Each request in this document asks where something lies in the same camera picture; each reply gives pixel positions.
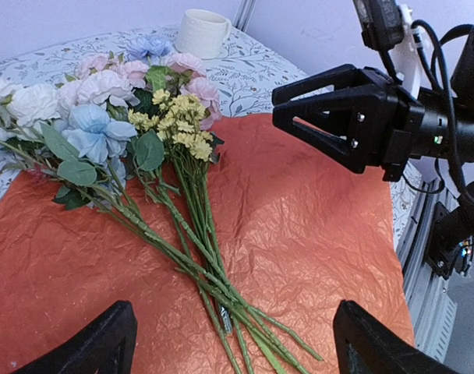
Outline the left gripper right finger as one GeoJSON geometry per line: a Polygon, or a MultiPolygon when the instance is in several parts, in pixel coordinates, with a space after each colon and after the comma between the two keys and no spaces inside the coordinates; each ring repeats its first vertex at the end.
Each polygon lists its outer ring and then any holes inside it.
{"type": "Polygon", "coordinates": [[[333,321],[340,373],[453,373],[389,330],[351,300],[340,302],[333,321]]]}

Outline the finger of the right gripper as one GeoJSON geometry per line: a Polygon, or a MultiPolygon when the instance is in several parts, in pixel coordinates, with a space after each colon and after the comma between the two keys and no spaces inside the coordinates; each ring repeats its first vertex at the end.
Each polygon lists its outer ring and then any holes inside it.
{"type": "Polygon", "coordinates": [[[372,67],[358,69],[354,65],[344,64],[273,89],[271,102],[273,105],[284,104],[292,98],[330,85],[335,90],[340,90],[369,83],[393,84],[395,81],[379,69],[372,67]]]}
{"type": "Polygon", "coordinates": [[[386,143],[389,122],[398,106],[395,89],[353,86],[298,96],[291,87],[273,91],[275,127],[356,174],[369,166],[383,168],[387,175],[399,173],[399,163],[388,158],[386,143]]]}

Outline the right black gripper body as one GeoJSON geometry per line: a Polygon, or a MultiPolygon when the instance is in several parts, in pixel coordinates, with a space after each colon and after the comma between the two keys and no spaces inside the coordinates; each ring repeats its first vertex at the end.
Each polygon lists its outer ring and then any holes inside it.
{"type": "MultiPolygon", "coordinates": [[[[474,162],[474,111],[454,100],[458,156],[462,163],[474,162]]],[[[398,109],[382,138],[381,167],[383,180],[401,179],[410,158],[451,155],[447,123],[447,107],[436,93],[425,89],[417,100],[410,100],[398,109]]]]}

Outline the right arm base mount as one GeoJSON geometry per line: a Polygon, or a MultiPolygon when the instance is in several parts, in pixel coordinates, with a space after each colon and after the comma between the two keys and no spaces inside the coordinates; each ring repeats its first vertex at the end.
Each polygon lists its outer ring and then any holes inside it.
{"type": "Polygon", "coordinates": [[[436,203],[429,237],[426,243],[426,261],[433,272],[448,280],[455,264],[462,256],[460,243],[474,237],[474,182],[458,197],[458,206],[449,211],[443,203],[436,203]]]}

